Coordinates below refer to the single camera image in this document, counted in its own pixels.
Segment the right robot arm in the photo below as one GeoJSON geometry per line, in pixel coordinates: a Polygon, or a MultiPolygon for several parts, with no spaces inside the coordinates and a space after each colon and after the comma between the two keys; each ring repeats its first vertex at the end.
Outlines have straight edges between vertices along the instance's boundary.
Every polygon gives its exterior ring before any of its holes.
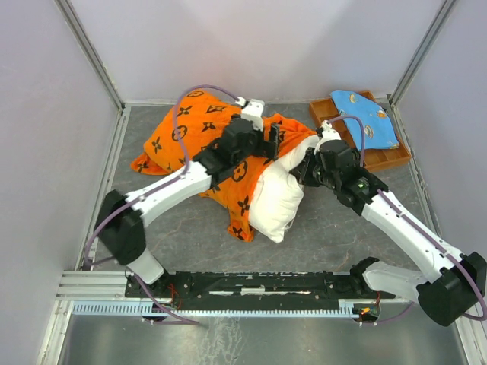
{"type": "Polygon", "coordinates": [[[354,266],[350,291],[357,297],[387,292],[420,306],[434,322],[449,326],[461,316],[483,322],[486,314],[486,260],[477,252],[464,254],[441,239],[411,214],[376,175],[361,166],[358,151],[332,140],[308,148],[291,171],[304,186],[325,186],[338,201],[379,228],[415,263],[415,271],[376,258],[354,266]]]}

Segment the white pillow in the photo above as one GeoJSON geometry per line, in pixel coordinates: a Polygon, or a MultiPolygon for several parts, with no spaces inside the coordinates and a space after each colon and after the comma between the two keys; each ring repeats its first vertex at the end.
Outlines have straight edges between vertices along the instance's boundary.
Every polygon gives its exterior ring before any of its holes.
{"type": "Polygon", "coordinates": [[[317,145],[318,137],[309,136],[293,147],[259,175],[250,203],[249,223],[275,243],[284,239],[304,197],[303,187],[291,170],[304,159],[306,150],[317,145]]]}

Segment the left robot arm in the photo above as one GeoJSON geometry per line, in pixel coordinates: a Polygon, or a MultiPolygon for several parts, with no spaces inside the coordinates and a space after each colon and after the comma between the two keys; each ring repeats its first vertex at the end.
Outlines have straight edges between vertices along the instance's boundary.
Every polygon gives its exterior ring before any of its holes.
{"type": "Polygon", "coordinates": [[[276,159],[278,147],[279,124],[273,123],[265,134],[249,119],[234,115],[221,136],[178,171],[125,195],[109,192],[94,235],[119,264],[138,276],[145,291],[159,297],[168,288],[167,272],[146,246],[146,227],[184,200],[232,178],[248,157],[276,159]]]}

